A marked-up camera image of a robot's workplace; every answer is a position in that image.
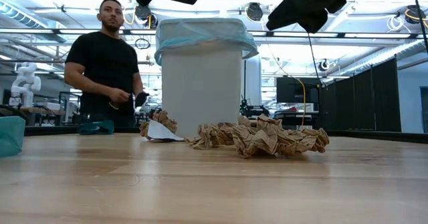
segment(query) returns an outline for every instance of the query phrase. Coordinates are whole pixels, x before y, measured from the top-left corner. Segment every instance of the table surface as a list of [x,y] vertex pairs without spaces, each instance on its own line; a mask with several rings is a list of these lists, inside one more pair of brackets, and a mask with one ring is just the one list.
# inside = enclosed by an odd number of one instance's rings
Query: table surface
[[0,223],[427,223],[428,145],[331,141],[245,160],[135,134],[28,137],[0,160]]

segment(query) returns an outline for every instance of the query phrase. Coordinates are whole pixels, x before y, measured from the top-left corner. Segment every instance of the short dark hair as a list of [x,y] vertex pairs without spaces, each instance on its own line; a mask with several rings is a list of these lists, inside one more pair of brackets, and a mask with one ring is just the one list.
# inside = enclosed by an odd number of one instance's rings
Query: short dark hair
[[117,4],[119,4],[119,6],[120,7],[122,7],[122,4],[120,4],[120,2],[119,1],[117,1],[117,0],[103,0],[103,2],[101,3],[101,5],[100,5],[100,13],[101,13],[101,11],[102,11],[102,5],[105,3],[105,2],[107,2],[107,1],[113,1],[113,2],[115,2],[115,3],[117,3]]

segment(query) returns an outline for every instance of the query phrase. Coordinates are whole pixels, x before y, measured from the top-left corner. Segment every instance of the black t-shirt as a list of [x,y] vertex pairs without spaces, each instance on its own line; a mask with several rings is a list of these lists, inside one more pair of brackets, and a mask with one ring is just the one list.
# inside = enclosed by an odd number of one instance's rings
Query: black t-shirt
[[115,110],[108,104],[109,97],[84,92],[80,102],[81,113],[134,114],[132,77],[139,73],[134,48],[101,32],[89,33],[75,40],[66,60],[68,62],[85,66],[84,75],[93,82],[130,94],[129,101]]

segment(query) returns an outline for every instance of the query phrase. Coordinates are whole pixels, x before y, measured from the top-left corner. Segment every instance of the teal cloth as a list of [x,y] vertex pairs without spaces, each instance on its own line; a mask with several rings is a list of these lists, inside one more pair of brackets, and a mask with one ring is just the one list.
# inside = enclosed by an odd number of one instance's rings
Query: teal cloth
[[92,123],[82,124],[78,128],[78,133],[81,135],[113,134],[114,123],[111,120],[106,120],[102,122],[92,122]]
[[18,116],[0,117],[0,158],[22,152],[25,120]]

